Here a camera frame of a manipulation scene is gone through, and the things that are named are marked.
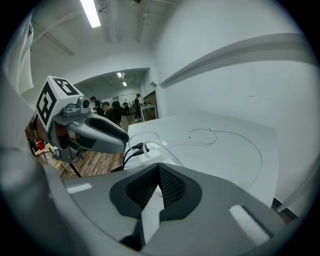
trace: ceiling light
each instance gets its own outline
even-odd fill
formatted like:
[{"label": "ceiling light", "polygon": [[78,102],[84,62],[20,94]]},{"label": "ceiling light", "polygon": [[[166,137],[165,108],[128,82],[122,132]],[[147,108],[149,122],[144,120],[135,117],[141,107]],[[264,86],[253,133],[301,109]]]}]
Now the ceiling light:
[{"label": "ceiling light", "polygon": [[99,27],[100,21],[94,0],[80,0],[91,27]]}]

